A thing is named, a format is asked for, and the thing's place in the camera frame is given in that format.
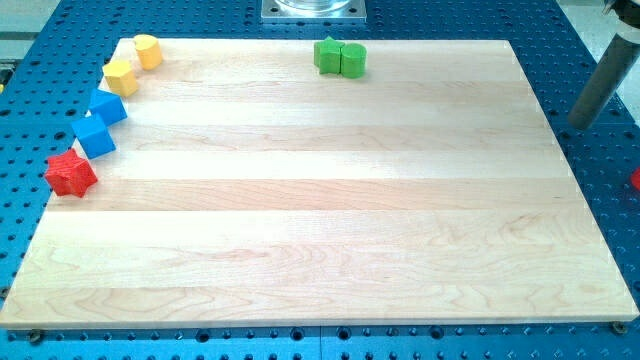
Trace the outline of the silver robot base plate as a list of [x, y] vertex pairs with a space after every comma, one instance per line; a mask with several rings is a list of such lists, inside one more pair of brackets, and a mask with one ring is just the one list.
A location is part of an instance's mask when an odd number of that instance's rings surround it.
[[365, 0], [262, 0], [263, 23], [365, 22]]

